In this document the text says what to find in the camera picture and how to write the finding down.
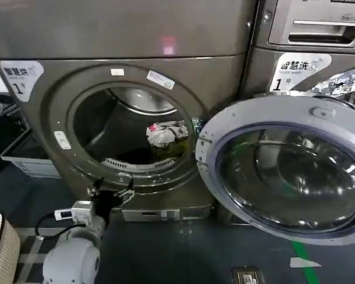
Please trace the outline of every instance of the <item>cable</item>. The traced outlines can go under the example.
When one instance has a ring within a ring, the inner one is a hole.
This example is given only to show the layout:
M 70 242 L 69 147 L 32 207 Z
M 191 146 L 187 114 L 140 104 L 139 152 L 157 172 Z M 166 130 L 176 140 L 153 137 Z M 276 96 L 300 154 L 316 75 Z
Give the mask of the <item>cable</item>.
M 53 220 L 54 219 L 54 213 L 49 213 L 49 214 L 46 214 L 44 217 L 42 217 L 38 222 L 37 222 L 37 225 L 35 225 L 34 229 L 35 229 L 35 237 L 37 238 L 42 238 L 42 240 L 52 240 L 53 238 L 59 238 L 62 234 L 64 234 L 65 232 L 71 230 L 72 228 L 77 228 L 77 227 L 86 227 L 85 224 L 75 224 L 75 225 L 72 225 L 72 226 L 69 226 L 68 228 L 65 228 L 64 230 L 61 230 L 61 232 L 55 234 L 55 235 L 50 235 L 50 236 L 47 236 L 47 237 L 44 237 L 42 235 L 40 235 L 40 232 L 39 232 L 39 228 L 40 228 L 40 225 L 41 223 L 46 220 L 46 219 L 51 219 Z

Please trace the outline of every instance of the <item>crumpled clothing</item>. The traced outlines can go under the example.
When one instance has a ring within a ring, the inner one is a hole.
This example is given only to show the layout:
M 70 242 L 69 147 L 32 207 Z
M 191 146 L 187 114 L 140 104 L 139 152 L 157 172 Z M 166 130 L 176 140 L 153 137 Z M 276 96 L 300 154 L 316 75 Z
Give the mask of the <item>crumpled clothing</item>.
M 147 141 L 152 146 L 166 148 L 169 144 L 188 137 L 185 121 L 157 122 L 146 129 Z

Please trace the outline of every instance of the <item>green floor marking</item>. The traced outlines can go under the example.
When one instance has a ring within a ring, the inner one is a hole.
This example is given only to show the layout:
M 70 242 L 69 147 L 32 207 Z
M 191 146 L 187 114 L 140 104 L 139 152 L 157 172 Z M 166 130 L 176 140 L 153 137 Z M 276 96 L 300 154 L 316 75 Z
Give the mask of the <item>green floor marking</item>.
M 293 249 L 296 252 L 297 257 L 310 260 L 308 253 L 306 252 L 305 246 L 302 243 L 293 241 L 292 245 L 293 245 Z M 308 282 L 308 284 L 320 284 L 315 274 L 315 271 L 312 267 L 303 267 L 302 270 L 304 271 L 306 282 Z

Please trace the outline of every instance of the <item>washing machine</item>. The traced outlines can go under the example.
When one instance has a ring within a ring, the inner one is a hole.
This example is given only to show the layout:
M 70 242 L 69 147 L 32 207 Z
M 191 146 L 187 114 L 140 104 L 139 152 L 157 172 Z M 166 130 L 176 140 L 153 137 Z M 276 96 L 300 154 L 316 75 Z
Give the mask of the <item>washing machine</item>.
M 205 121 L 233 101 L 257 1 L 0 0 L 0 74 L 76 197 L 104 179 L 135 197 L 126 221 L 208 216 L 213 196 L 194 150 Z M 146 129 L 184 121 L 156 153 Z
M 355 243 L 355 0 L 260 1 L 240 95 L 199 136 L 209 190 L 273 235 Z

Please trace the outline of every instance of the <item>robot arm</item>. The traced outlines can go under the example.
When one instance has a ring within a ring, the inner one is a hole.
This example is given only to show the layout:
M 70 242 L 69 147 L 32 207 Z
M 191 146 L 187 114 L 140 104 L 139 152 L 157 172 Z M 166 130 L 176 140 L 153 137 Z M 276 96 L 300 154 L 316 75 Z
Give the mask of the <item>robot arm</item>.
M 56 221 L 72 219 L 80 227 L 67 231 L 64 240 L 46 256 L 43 277 L 49 284 L 93 284 L 100 264 L 101 239 L 114 206 L 134 197 L 133 181 L 124 191 L 99 191 L 102 180 L 93 184 L 90 201 L 76 201 L 69 209 L 55 210 Z

